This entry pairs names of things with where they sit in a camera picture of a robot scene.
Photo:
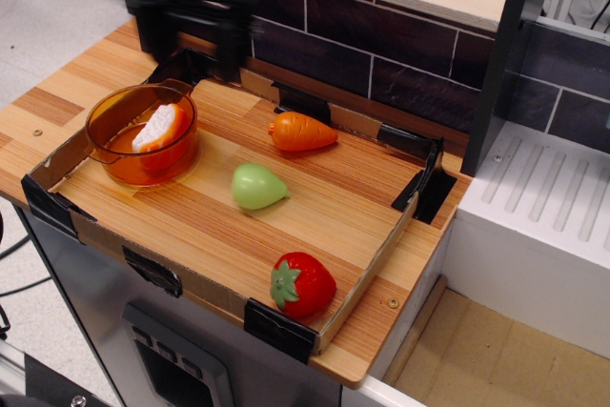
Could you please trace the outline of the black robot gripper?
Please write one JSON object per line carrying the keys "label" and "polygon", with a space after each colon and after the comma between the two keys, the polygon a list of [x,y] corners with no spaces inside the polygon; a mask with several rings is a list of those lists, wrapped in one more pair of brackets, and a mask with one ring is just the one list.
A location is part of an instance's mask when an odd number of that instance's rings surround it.
{"label": "black robot gripper", "polygon": [[180,32],[214,42],[217,76],[240,83],[257,0],[125,0],[145,52],[173,52]]}

